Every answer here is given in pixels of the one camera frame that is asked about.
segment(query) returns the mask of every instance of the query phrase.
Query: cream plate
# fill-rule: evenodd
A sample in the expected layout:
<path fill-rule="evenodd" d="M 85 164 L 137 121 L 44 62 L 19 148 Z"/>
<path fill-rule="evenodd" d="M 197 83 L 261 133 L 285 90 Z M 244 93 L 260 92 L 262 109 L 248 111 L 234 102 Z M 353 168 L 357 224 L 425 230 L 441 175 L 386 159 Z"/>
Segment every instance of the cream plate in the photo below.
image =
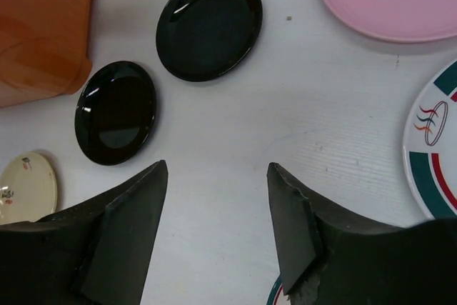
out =
<path fill-rule="evenodd" d="M 456 134 L 457 61 L 454 61 L 419 94 L 403 136 L 406 177 L 429 218 L 457 216 Z"/>
<path fill-rule="evenodd" d="M 42 155 L 19 155 L 4 169 L 0 177 L 0 225 L 37 221 L 54 213 L 56 205 L 56 176 Z"/>
<path fill-rule="evenodd" d="M 278 277 L 271 289 L 266 305 L 291 305 L 288 296 L 284 296 L 281 277 Z"/>

